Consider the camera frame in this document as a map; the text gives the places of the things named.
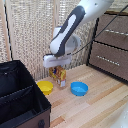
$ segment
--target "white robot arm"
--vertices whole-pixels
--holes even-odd
[[[114,0],[81,0],[70,13],[63,26],[55,29],[55,35],[50,44],[52,54],[44,56],[44,67],[69,64],[71,53],[80,46],[79,37],[75,34],[72,35],[74,30],[100,17],[113,2]]]

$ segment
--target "black bin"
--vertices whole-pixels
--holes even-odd
[[[49,128],[51,104],[20,60],[0,64],[0,128]]]

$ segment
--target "wooden table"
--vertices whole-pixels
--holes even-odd
[[[128,102],[128,86],[86,65],[67,71],[66,87],[50,77],[53,92],[46,96],[52,104],[50,128],[110,128]],[[83,97],[70,91],[70,84],[82,81],[89,87]]]

